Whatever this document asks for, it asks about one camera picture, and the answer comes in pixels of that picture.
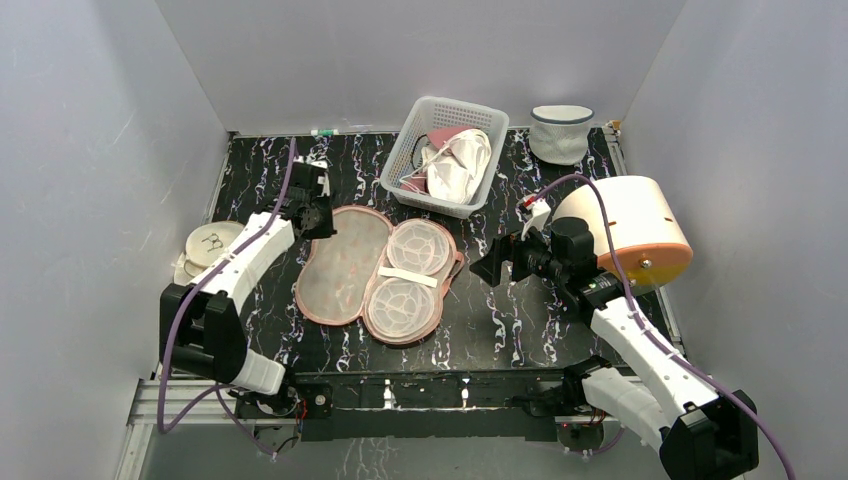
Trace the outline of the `pink patterned mesh laundry bag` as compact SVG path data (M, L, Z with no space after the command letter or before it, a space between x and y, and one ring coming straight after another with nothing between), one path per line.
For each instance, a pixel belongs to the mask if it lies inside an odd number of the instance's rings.
M356 320L378 341L406 346L440 324L444 298L465 257L440 224L399 224L362 206L334 210L336 232L313 241L295 286L304 316L320 325Z

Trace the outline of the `white bra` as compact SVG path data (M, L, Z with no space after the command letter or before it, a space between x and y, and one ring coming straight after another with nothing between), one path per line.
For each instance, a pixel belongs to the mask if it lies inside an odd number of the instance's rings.
M489 137L480 129L464 129L441 144L428 140L421 150L427 193L439 200L469 204L491 158Z

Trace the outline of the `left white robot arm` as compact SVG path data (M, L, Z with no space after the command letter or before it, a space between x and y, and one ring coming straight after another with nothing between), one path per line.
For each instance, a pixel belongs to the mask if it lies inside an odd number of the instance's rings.
M220 384L260 395L275 416L294 411L297 387L283 364L253 351L240 318L245 301L275 261L301 240L335 233L328 164L295 158L285 191L253 213L233 242L199 276L170 284L160 296L160 359Z

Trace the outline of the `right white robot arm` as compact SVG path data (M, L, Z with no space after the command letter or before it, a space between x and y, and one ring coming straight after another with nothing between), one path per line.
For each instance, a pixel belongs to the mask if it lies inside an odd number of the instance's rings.
M594 240L586 221L563 217L553 221L548 238L534 227L497 238L470 269L492 287L505 262L514 281L531 275L551 281L567 312L612 346L639 380L627 380L593 355L565 368L559 386L516 396L514 403L551 414L608 413L658 453L671 479L734 479L754 470L759 443L753 401L741 390L721 393L690 372L642 319L622 281L599 267Z

